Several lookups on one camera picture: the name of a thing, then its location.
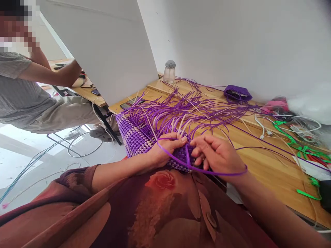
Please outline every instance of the floral shirt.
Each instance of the floral shirt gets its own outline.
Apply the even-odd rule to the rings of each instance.
[[[0,247],[276,247],[203,174],[171,168],[97,194],[95,168],[65,172],[31,203],[0,217]]]

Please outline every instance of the red rose print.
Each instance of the red rose print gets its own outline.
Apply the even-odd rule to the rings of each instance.
[[[162,170],[152,175],[145,186],[157,190],[173,190],[176,187],[176,179],[170,171]]]

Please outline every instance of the bottle cap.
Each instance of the bottle cap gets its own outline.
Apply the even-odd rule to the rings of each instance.
[[[165,66],[167,68],[175,68],[176,67],[176,63],[173,60],[168,60],[165,64]]]

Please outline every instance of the blue cable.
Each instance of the blue cable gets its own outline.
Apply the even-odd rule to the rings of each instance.
[[[25,172],[27,172],[28,169],[31,168],[32,165],[34,165],[43,155],[45,155],[46,153],[48,153],[52,148],[54,148],[58,143],[55,143],[53,145],[51,145],[49,148],[46,148],[45,150],[42,150],[41,152],[37,153],[36,155],[34,155],[34,157],[30,160],[30,162],[28,163],[28,165],[21,171],[21,173],[15,178],[15,180],[11,183],[11,185],[8,187],[8,189],[5,191],[5,193],[1,196],[0,198],[0,204],[3,202],[3,200],[7,197],[7,195],[11,192],[11,190],[15,187],[16,183],[18,182],[18,180],[24,175]]]

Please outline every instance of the gray t-shirt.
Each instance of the gray t-shirt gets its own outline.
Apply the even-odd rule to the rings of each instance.
[[[36,82],[18,79],[31,61],[18,53],[0,53],[0,122],[24,128],[56,102]]]

